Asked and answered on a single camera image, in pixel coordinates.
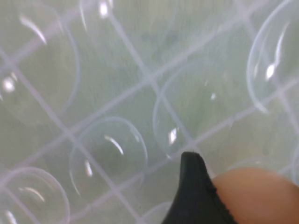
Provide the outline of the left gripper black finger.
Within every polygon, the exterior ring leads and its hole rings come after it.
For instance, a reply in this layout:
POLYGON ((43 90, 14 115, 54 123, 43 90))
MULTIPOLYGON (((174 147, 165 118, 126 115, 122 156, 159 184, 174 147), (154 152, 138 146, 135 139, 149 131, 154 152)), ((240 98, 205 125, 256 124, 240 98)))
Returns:
POLYGON ((196 152, 181 154, 178 190, 162 223, 236 223, 220 199, 203 158, 196 152))

